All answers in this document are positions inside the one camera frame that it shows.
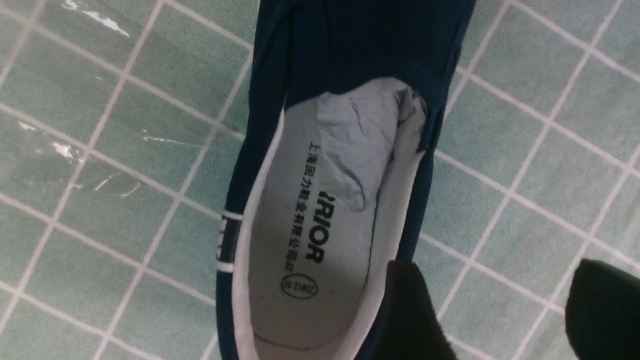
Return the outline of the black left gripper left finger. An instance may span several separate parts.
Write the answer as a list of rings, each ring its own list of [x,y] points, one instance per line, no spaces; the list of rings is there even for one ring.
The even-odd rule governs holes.
[[[432,303],[425,278],[409,260],[387,265],[382,299],[379,360],[455,360]]]

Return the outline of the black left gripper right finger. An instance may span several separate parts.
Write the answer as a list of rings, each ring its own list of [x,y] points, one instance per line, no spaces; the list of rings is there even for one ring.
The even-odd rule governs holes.
[[[639,278],[601,260],[582,259],[567,297],[565,330],[579,360],[638,360]]]

